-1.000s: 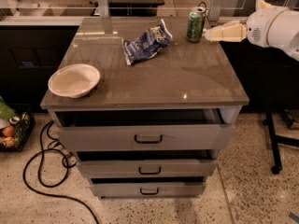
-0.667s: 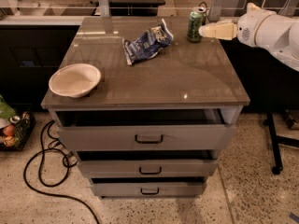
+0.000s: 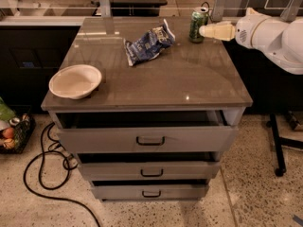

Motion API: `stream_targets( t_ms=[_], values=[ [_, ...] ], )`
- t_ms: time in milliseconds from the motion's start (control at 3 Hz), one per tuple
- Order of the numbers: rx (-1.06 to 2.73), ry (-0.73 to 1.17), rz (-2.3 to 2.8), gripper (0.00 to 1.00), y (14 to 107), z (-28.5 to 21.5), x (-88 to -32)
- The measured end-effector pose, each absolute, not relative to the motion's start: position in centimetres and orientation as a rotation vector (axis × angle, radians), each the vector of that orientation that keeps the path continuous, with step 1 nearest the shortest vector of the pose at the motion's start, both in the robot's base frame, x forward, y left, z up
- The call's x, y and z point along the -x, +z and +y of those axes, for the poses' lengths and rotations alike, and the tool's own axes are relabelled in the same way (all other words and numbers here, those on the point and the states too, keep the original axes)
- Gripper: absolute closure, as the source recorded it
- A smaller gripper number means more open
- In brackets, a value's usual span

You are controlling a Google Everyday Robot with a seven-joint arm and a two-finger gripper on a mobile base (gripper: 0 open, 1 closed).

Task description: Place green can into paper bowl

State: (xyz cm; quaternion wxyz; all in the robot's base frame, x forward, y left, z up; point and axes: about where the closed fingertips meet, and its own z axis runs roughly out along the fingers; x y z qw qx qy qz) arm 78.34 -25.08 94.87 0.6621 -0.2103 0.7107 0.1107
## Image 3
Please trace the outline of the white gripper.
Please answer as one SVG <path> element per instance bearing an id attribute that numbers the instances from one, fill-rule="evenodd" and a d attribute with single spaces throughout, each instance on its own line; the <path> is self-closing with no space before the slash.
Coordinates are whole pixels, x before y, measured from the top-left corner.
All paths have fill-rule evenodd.
<path id="1" fill-rule="evenodd" d="M 225 21 L 201 26 L 199 33 L 203 37 L 221 41 L 231 41 L 236 33 L 238 44 L 249 49 L 265 49 L 269 45 L 269 40 L 265 38 L 265 31 L 260 27 L 268 19 L 270 19 L 269 15 L 248 8 L 245 15 L 236 23 L 236 27 L 230 21 Z"/>

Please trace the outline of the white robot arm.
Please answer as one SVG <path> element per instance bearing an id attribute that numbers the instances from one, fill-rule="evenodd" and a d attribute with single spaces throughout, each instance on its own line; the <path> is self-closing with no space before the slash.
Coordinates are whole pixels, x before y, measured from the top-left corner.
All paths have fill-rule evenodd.
<path id="1" fill-rule="evenodd" d="M 303 19 L 286 23 L 252 8 L 233 25 L 230 21 L 201 26 L 206 38 L 236 42 L 256 49 L 284 71 L 303 74 Z"/>

